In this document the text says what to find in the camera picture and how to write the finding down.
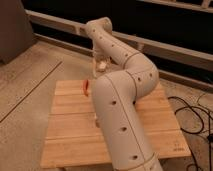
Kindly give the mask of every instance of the wooden board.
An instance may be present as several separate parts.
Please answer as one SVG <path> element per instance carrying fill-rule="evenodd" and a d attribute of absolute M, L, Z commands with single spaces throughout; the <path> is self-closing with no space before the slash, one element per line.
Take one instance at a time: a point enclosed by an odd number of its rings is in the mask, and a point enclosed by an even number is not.
<path fill-rule="evenodd" d="M 94 122 L 91 95 L 82 80 L 56 85 L 41 159 L 42 168 L 109 163 L 101 130 Z M 159 158 L 190 156 L 190 150 L 160 84 L 136 103 L 141 123 Z"/>

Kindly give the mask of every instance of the small object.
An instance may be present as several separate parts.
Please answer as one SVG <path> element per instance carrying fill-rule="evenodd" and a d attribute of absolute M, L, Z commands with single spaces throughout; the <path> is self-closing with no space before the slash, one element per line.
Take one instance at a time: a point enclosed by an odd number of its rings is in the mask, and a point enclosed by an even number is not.
<path fill-rule="evenodd" d="M 83 81 L 83 92 L 84 92 L 84 95 L 87 97 L 89 96 L 89 93 L 87 91 L 88 86 L 89 86 L 89 80 L 84 80 Z"/>

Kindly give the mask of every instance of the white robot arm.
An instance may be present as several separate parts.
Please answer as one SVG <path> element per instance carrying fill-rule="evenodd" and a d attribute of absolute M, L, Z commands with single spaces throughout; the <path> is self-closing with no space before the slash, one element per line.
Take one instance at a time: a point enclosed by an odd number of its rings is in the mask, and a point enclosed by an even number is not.
<path fill-rule="evenodd" d="M 92 88 L 95 111 L 112 164 L 118 171 L 162 171 L 145 135 L 134 102 L 158 83 L 156 66 L 142 53 L 111 35 L 110 19 L 86 24 L 96 59 L 110 56 L 123 70 L 104 74 Z"/>

